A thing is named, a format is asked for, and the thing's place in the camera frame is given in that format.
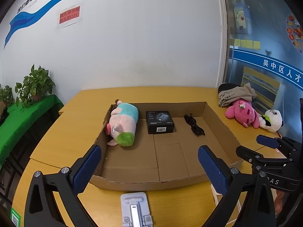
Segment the green table cloth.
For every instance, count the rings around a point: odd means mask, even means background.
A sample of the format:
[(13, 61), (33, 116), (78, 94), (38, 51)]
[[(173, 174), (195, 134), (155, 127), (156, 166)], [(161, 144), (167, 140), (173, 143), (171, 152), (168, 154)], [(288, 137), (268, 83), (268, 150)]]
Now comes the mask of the green table cloth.
[(45, 96), (26, 108), (21, 105), (11, 105), (8, 108), (8, 117), (1, 124), (1, 163), (5, 161), (22, 136), (42, 115), (51, 108), (60, 110), (63, 106), (56, 95)]

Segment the black charger box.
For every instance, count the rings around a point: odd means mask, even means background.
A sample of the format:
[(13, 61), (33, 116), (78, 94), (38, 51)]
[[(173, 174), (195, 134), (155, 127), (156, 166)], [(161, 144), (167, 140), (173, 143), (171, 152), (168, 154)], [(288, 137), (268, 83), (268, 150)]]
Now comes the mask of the black charger box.
[(168, 111), (147, 111), (146, 123), (148, 134), (173, 133), (175, 123)]

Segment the potted green plant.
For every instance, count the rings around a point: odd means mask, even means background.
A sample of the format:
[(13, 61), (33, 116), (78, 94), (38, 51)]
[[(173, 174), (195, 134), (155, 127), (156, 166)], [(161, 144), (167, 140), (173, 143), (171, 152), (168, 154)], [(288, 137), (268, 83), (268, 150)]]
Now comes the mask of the potted green plant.
[(12, 88), (8, 85), (0, 88), (0, 101), (3, 101), (7, 107), (14, 104)]
[(55, 83), (50, 78), (49, 71), (41, 66), (36, 69), (33, 65), (23, 82), (15, 84), (16, 106), (21, 104), (25, 108), (40, 101), (47, 94), (52, 94), (54, 86)]

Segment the red white wall notice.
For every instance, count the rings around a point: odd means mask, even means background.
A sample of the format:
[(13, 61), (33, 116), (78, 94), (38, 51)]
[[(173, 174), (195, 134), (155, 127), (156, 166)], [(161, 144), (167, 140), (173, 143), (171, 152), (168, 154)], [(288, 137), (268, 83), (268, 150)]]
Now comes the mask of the red white wall notice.
[(63, 10), (59, 10), (57, 14), (58, 14), (58, 19), (57, 19), (58, 23), (56, 26), (57, 30), (74, 25), (82, 21), (83, 19), (80, 4), (74, 4)]

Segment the beige printed cloth bag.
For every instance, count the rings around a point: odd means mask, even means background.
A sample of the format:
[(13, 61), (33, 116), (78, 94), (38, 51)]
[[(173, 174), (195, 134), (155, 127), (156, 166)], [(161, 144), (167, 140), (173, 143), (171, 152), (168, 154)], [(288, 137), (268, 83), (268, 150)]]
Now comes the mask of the beige printed cloth bag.
[(236, 84), (223, 83), (218, 88), (218, 105), (219, 107), (226, 107), (233, 102), (243, 99), (252, 102), (257, 97), (255, 90), (250, 83), (243, 86)]

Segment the green qr sticker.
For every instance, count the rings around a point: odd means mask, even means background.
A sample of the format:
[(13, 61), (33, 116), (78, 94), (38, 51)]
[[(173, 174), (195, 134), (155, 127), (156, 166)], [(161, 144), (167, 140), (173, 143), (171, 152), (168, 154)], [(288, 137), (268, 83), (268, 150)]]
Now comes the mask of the green qr sticker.
[(14, 208), (11, 208), (10, 218), (16, 227), (20, 227), (20, 215), (14, 210)]

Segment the yellow sticky notes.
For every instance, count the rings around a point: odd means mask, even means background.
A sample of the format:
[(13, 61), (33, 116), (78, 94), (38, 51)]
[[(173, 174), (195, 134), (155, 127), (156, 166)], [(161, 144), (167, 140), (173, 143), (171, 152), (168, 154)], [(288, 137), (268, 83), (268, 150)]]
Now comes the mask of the yellow sticky notes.
[(234, 39), (235, 47), (242, 47), (247, 49), (260, 50), (261, 43), (255, 40), (243, 40), (243, 39)]

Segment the white panda plush toy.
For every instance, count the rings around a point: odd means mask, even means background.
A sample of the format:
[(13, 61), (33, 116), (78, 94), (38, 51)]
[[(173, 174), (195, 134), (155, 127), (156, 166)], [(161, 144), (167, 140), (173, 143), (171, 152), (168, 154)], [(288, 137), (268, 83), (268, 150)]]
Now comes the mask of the white panda plush toy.
[(259, 116), (259, 126), (269, 132), (277, 132), (283, 126), (283, 119), (279, 110), (267, 110)]

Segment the white folding phone stand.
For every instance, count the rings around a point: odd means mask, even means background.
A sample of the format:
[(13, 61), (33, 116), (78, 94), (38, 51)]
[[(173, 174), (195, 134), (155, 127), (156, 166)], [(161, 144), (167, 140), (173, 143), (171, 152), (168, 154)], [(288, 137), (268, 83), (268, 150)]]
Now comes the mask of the white folding phone stand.
[(147, 195), (144, 192), (122, 194), (122, 226), (153, 227)]

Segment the white clear phone case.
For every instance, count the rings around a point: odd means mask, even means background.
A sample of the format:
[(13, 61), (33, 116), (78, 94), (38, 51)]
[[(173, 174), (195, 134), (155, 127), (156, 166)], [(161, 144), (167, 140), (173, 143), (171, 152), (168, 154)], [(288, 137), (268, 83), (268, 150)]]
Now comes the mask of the white clear phone case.
[[(222, 199), (223, 195), (218, 193), (215, 190), (215, 188), (212, 184), (211, 184), (211, 191), (212, 191), (212, 194), (213, 194), (213, 199), (214, 199), (214, 202), (215, 202), (215, 206), (217, 206), (219, 204), (220, 200)], [(232, 213), (229, 221), (227, 222), (226, 226), (233, 226), (234, 225), (240, 211), (241, 211), (241, 204), (240, 204), (240, 201), (238, 200), (237, 204), (236, 204), (236, 208), (233, 210), (233, 213)]]

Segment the black sunglasses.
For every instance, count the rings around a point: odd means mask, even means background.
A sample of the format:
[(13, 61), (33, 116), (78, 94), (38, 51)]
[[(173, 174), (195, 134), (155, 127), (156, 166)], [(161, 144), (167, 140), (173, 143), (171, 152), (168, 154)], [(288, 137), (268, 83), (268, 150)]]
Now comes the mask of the black sunglasses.
[(196, 119), (192, 116), (192, 114), (184, 115), (184, 120), (185, 122), (191, 127), (192, 132), (196, 135), (196, 136), (205, 136), (205, 131), (204, 129), (202, 129), (201, 127), (199, 127), (197, 125), (197, 121)]

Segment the brown cardboard tray box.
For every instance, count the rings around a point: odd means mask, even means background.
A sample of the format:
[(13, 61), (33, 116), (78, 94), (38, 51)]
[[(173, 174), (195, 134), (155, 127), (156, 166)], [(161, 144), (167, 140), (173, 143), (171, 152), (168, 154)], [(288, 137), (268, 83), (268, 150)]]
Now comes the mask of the brown cardboard tray box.
[[(109, 146), (110, 136), (102, 131), (95, 143), (102, 157), (90, 182), (100, 189), (114, 191), (155, 191), (207, 181), (198, 160), (198, 149), (207, 145), (229, 167), (239, 167), (236, 155), (240, 145), (207, 102), (138, 103), (139, 120), (134, 144)], [(148, 134), (147, 111), (168, 111), (175, 123), (173, 133)], [(184, 115), (196, 119), (205, 136), (196, 136)]]

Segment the pink blue green plush toy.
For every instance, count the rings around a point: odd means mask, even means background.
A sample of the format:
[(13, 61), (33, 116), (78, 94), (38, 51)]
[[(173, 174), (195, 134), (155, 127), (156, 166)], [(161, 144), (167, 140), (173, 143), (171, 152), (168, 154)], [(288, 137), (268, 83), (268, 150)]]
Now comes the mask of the pink blue green plush toy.
[(138, 108), (130, 103), (116, 100), (116, 107), (111, 111), (106, 125), (106, 134), (112, 137), (109, 146), (130, 147), (135, 140), (135, 132), (139, 120)]

